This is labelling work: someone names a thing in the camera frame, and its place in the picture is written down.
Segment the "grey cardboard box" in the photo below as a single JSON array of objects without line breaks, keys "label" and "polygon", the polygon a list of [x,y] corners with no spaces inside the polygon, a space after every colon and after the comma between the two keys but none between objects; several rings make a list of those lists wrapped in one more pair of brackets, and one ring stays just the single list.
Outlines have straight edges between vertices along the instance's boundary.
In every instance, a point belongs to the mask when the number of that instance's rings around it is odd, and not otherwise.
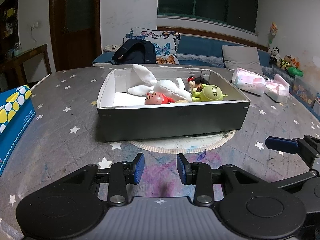
[{"label": "grey cardboard box", "polygon": [[246,118],[250,99],[220,73],[209,68],[188,65],[147,68],[157,80],[186,81],[190,76],[205,78],[222,90],[219,102],[168,103],[145,105],[143,96],[127,90],[143,81],[131,65],[113,65],[100,89],[97,100],[99,128],[105,141],[123,141],[204,135],[237,130]]}]

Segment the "butterfly print pillow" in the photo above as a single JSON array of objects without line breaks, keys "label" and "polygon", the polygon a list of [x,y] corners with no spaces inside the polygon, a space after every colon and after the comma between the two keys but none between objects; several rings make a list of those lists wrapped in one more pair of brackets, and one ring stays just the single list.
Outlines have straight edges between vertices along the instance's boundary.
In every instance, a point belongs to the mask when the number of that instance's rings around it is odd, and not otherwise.
[{"label": "butterfly print pillow", "polygon": [[123,43],[129,39],[151,42],[155,47],[157,64],[180,64],[176,56],[181,40],[179,32],[132,28],[123,38]]}]

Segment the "black-haired girl doll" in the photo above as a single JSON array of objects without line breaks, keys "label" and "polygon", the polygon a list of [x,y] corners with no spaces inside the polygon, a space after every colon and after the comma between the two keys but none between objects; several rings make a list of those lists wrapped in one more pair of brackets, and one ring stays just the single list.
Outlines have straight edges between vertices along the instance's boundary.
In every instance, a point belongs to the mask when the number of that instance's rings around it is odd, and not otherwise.
[{"label": "black-haired girl doll", "polygon": [[192,93],[200,93],[203,89],[202,85],[209,85],[209,82],[202,77],[190,76],[188,77],[187,81],[189,83],[190,91]]}]

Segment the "dark blue backpack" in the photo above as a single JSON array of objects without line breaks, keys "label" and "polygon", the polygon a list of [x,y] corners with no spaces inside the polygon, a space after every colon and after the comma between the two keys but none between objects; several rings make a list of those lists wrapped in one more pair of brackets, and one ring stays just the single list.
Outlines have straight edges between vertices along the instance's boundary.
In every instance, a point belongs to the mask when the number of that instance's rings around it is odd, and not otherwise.
[{"label": "dark blue backpack", "polygon": [[155,46],[150,41],[127,40],[113,55],[115,64],[156,63]]}]

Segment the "white plush rabbit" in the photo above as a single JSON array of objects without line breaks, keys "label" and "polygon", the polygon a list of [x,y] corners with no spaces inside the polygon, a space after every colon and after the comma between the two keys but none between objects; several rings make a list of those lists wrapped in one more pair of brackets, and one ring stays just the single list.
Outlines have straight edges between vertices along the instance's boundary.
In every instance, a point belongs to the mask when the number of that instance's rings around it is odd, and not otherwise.
[{"label": "white plush rabbit", "polygon": [[133,64],[133,70],[145,84],[129,88],[127,90],[129,94],[146,96],[148,92],[159,92],[172,98],[174,101],[185,100],[192,102],[192,94],[185,89],[185,84],[180,77],[176,78],[178,83],[176,85],[176,83],[167,79],[158,81],[153,73],[143,65]]}]

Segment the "red round toy figure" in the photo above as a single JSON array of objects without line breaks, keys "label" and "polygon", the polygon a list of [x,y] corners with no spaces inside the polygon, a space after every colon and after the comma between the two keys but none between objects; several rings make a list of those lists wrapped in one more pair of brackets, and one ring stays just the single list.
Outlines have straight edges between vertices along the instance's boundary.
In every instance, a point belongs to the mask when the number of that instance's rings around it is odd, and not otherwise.
[{"label": "red round toy figure", "polygon": [[144,105],[162,105],[169,103],[175,103],[175,100],[159,92],[148,92],[144,101]]}]

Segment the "blue yellow tissue box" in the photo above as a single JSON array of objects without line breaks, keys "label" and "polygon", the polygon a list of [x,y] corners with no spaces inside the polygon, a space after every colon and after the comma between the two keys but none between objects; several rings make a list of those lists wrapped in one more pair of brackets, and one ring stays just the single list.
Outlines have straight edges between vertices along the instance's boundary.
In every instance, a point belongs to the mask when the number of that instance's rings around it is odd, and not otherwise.
[{"label": "blue yellow tissue box", "polygon": [[34,118],[35,109],[28,85],[1,92],[0,104],[0,173],[2,173],[17,142]]}]

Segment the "green framed window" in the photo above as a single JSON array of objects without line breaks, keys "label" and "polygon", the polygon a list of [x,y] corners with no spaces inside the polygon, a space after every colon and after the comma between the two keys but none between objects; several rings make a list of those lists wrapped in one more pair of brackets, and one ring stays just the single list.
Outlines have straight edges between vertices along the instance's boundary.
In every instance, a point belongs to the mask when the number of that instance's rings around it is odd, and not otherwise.
[{"label": "green framed window", "polygon": [[158,0],[160,16],[222,23],[255,32],[258,0]]}]

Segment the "brown wooden door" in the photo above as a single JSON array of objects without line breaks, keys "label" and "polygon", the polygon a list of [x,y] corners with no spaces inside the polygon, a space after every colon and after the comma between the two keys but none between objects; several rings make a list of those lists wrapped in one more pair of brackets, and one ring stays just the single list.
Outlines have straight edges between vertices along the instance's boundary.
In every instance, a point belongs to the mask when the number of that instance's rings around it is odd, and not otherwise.
[{"label": "brown wooden door", "polygon": [[92,65],[101,54],[100,0],[49,0],[56,71]]}]

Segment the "wooden side table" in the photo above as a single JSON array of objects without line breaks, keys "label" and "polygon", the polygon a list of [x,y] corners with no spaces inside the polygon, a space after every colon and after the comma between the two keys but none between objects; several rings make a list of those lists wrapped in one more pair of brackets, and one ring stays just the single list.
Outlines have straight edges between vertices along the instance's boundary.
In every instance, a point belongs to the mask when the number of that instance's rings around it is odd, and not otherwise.
[{"label": "wooden side table", "polygon": [[43,55],[44,65],[45,65],[47,74],[48,75],[52,74],[52,70],[49,63],[47,44],[43,44],[36,48],[24,51],[22,54],[15,56],[12,60],[9,60],[6,63],[1,64],[1,74],[13,69],[17,74],[19,85],[20,86],[26,85],[27,77],[25,74],[23,64],[26,61],[31,60],[40,54]]}]

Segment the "dark wooden shelf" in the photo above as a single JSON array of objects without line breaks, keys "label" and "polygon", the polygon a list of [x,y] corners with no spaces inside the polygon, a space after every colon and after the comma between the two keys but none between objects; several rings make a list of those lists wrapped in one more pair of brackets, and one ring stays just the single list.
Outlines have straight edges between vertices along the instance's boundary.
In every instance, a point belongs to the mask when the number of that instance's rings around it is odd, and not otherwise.
[{"label": "dark wooden shelf", "polygon": [[1,56],[19,43],[18,34],[18,0],[5,0],[1,4]]}]

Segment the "green round toy figure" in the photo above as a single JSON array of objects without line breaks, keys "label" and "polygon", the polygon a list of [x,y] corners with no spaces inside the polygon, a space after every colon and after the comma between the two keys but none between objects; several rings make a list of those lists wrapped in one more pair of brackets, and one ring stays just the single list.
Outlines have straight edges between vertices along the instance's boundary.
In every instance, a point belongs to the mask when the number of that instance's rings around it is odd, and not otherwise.
[{"label": "green round toy figure", "polygon": [[222,101],[227,96],[216,85],[202,84],[201,87],[192,90],[193,102]]}]

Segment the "small plush toys pile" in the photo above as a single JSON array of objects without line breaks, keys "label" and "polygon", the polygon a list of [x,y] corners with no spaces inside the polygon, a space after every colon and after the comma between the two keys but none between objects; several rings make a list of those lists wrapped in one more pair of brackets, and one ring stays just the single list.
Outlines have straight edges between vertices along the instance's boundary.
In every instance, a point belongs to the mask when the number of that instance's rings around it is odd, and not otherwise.
[{"label": "small plush toys pile", "polygon": [[297,57],[285,55],[284,58],[277,62],[277,66],[282,70],[286,70],[292,77],[303,77],[304,73],[300,70],[300,62]]}]

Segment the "round white placemat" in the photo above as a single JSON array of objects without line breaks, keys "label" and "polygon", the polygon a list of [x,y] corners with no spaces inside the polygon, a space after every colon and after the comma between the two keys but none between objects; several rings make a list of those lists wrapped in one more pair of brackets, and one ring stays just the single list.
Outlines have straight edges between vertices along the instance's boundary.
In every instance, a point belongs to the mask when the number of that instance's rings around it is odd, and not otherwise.
[{"label": "round white placemat", "polygon": [[202,153],[221,147],[231,140],[235,133],[236,130],[232,130],[195,136],[131,140],[129,143],[146,151],[163,154]]}]

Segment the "tan peanut toy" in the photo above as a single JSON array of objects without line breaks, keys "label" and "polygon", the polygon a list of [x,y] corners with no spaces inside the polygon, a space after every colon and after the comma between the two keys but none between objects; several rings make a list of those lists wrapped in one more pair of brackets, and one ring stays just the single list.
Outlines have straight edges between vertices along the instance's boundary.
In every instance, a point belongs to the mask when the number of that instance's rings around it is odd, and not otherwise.
[{"label": "tan peanut toy", "polygon": [[175,103],[188,103],[188,101],[187,100],[177,100],[177,101],[175,101]]}]

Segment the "blue sofa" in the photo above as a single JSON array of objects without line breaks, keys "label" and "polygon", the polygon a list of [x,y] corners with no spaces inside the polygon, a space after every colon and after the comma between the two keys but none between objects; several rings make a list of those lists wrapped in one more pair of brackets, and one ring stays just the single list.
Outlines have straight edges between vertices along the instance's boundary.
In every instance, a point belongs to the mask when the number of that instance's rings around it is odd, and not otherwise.
[{"label": "blue sofa", "polygon": [[[176,57],[181,64],[224,68],[222,46],[237,45],[223,40],[182,35]],[[270,65],[268,52],[259,49],[258,55],[263,74],[269,78],[279,74],[290,84],[290,93],[319,119],[319,90],[307,83],[303,77],[291,76],[286,70]]]}]

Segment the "grey cushion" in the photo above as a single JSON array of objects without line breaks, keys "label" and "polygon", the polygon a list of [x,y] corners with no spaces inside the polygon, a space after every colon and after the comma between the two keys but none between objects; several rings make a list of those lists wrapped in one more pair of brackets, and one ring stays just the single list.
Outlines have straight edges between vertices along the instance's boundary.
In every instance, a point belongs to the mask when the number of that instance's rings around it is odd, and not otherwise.
[{"label": "grey cushion", "polygon": [[255,47],[222,46],[223,62],[226,68],[242,68],[257,74],[263,74],[258,50]]}]

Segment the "panda plush toy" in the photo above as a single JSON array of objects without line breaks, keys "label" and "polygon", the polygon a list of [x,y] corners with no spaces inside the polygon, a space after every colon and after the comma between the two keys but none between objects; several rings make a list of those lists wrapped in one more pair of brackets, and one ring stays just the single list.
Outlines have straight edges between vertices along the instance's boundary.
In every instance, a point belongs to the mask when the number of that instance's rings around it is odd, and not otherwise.
[{"label": "panda plush toy", "polygon": [[281,57],[279,55],[279,48],[273,47],[270,50],[270,58],[269,58],[269,64],[270,65],[277,65],[277,63],[281,60]]}]

